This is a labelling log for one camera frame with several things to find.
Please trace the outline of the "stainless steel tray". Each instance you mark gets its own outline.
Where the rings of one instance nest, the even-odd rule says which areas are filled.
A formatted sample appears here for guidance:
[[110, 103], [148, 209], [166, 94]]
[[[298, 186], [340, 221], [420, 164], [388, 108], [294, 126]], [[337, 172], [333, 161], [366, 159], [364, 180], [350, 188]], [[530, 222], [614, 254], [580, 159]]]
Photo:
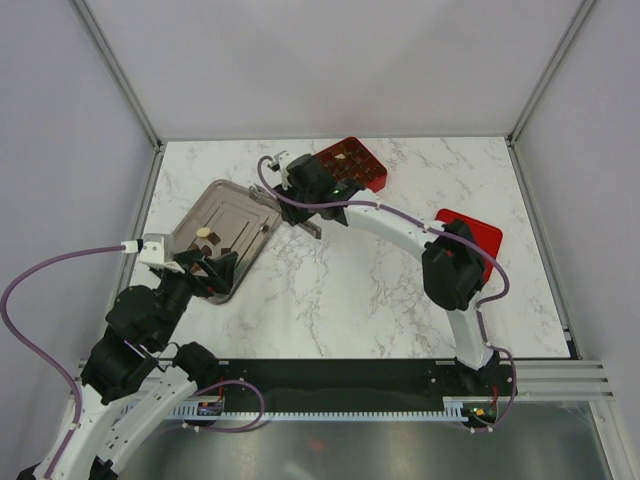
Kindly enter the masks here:
[[[238, 253], [229, 302], [280, 224], [281, 218], [276, 211], [249, 197], [249, 188], [227, 180], [216, 180], [171, 236], [176, 253], [199, 248], [211, 259], [229, 251]], [[266, 234], [260, 231], [262, 225], [270, 228]], [[197, 230], [202, 227], [211, 230], [208, 237], [197, 236]]]

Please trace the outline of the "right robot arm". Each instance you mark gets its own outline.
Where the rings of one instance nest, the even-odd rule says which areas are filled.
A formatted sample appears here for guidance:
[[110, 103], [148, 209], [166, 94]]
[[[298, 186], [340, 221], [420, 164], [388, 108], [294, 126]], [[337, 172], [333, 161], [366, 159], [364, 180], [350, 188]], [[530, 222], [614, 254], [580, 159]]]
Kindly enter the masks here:
[[311, 154], [294, 158], [283, 151], [270, 161], [280, 174], [273, 188], [282, 218], [292, 226], [318, 215], [345, 227], [373, 234], [420, 262], [423, 288], [443, 309], [455, 341], [457, 382], [469, 394], [491, 386], [490, 367], [499, 361], [476, 313], [484, 287], [488, 254], [476, 243], [468, 223], [427, 221], [384, 203], [354, 179], [337, 181]]

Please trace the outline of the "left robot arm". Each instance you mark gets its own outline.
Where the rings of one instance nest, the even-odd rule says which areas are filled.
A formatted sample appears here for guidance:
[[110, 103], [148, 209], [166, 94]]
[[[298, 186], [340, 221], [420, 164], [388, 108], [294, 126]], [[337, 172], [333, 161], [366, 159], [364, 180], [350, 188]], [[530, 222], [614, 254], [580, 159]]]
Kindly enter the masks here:
[[160, 284], [121, 291], [106, 315], [103, 337], [94, 345], [79, 377], [25, 337], [1, 313], [9, 331], [60, 373], [74, 397], [52, 450], [22, 479], [114, 479], [131, 455], [176, 405], [194, 394], [218, 388], [217, 358], [197, 342], [180, 346], [155, 386], [125, 416], [143, 381], [157, 367], [156, 353], [170, 339], [194, 297], [231, 292], [237, 253], [211, 259], [199, 249], [168, 254], [164, 248], [126, 241], [125, 254], [136, 253]]

